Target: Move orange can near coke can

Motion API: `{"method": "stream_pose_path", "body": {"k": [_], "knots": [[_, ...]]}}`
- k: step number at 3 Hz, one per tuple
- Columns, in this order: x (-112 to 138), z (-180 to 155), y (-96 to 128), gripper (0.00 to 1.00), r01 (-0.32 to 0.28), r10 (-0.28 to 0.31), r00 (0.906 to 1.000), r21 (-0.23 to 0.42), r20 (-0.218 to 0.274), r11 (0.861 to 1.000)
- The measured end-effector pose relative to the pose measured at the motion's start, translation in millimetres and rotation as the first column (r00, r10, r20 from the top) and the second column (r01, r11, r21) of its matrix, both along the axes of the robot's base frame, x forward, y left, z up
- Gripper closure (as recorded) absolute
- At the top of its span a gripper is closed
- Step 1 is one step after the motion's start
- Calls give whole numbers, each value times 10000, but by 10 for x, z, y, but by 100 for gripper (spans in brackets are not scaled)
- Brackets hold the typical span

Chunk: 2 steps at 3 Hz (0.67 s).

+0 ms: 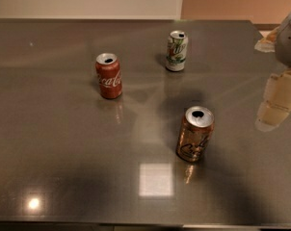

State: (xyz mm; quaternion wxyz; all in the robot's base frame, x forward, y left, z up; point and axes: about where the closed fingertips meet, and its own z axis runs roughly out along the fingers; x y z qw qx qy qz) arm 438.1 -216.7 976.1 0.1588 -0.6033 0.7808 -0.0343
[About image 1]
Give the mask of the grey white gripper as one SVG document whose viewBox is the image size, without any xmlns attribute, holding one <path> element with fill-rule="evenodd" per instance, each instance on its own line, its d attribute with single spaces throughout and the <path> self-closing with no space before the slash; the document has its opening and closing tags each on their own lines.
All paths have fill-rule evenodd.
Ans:
<svg viewBox="0 0 291 231">
<path fill-rule="evenodd" d="M 254 49 L 263 53 L 276 53 L 279 62 L 291 66 L 291 12 L 278 28 L 268 32 Z M 291 68 L 281 74 L 271 74 L 260 104 L 255 126 L 262 132 L 270 132 L 291 114 Z"/>
</svg>

